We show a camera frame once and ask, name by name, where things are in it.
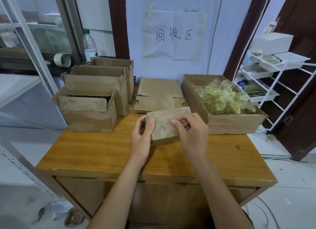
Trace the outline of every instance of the small cardboard box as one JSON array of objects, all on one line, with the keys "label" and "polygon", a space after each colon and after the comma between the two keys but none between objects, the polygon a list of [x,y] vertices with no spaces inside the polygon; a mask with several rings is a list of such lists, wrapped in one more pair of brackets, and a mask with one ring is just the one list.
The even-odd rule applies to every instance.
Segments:
[{"label": "small cardboard box", "polygon": [[257,108],[253,114],[240,115],[211,115],[193,88],[207,86],[214,79],[226,80],[223,75],[191,75],[184,74],[181,88],[188,106],[193,113],[198,113],[209,127],[209,134],[247,134],[255,133],[267,118],[267,115]]},{"label": "small cardboard box", "polygon": [[116,121],[115,90],[104,95],[87,95],[86,91],[70,91],[62,87],[52,102],[62,110],[73,132],[110,133]]},{"label": "small cardboard box", "polygon": [[74,66],[71,73],[63,73],[65,86],[70,90],[112,91],[116,89],[114,100],[116,105],[116,114],[118,117],[124,117],[128,112],[128,95],[126,85],[127,71],[121,67],[99,67],[99,66]]},{"label": "small cardboard box", "polygon": [[125,67],[127,68],[127,94],[128,102],[132,103],[134,93],[134,60],[111,59],[111,58],[91,58],[91,66],[105,67]]},{"label": "small cardboard box", "polygon": [[147,124],[149,119],[155,119],[155,128],[151,134],[151,146],[176,142],[180,139],[178,130],[171,125],[170,121],[176,119],[183,113],[191,113],[189,107],[175,108],[170,110],[163,110],[157,112],[149,112],[146,114],[145,123]]},{"label": "small cardboard box", "polygon": [[139,113],[185,106],[180,81],[141,78],[134,110]]},{"label": "small cardboard box", "polygon": [[269,33],[253,38],[251,51],[262,55],[271,55],[289,51],[293,35]]}]

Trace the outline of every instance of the hand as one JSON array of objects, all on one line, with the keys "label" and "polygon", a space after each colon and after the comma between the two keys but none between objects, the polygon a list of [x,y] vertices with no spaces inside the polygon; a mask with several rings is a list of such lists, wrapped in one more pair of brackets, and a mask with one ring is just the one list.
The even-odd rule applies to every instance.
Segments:
[{"label": "hand", "polygon": [[[191,162],[209,158],[206,150],[209,128],[197,113],[182,114],[170,123],[179,131],[182,148]],[[191,129],[186,131],[184,127],[188,125]]]},{"label": "hand", "polygon": [[141,169],[146,159],[148,158],[151,133],[155,127],[155,120],[153,118],[149,119],[145,127],[146,115],[142,116],[136,121],[136,125],[132,131],[132,148],[129,161],[136,163]]}]

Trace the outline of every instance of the tape roll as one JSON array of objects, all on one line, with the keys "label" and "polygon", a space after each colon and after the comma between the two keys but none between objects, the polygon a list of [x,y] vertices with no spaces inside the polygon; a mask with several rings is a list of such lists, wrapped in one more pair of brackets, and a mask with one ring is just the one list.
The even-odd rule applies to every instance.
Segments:
[{"label": "tape roll", "polygon": [[54,63],[58,67],[70,67],[71,66],[71,58],[67,54],[55,54]]}]

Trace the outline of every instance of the wooden table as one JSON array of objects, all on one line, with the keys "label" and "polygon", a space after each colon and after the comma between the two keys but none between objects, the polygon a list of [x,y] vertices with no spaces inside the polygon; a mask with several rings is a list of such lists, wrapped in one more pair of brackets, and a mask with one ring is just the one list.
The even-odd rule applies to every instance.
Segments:
[{"label": "wooden table", "polygon": [[[117,118],[112,133],[66,129],[38,163],[46,183],[89,219],[103,202],[130,153],[131,131],[142,115]],[[242,206],[277,183],[247,135],[209,135],[208,153]],[[180,142],[151,147],[138,177],[131,223],[169,227],[202,226],[210,211]]]}]

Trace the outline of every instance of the paper sign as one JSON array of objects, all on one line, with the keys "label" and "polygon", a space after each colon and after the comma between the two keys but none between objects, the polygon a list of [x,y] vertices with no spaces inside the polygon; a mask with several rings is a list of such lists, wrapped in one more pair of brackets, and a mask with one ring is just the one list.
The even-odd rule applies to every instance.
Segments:
[{"label": "paper sign", "polygon": [[197,12],[148,12],[143,26],[144,58],[198,58],[206,16]]}]

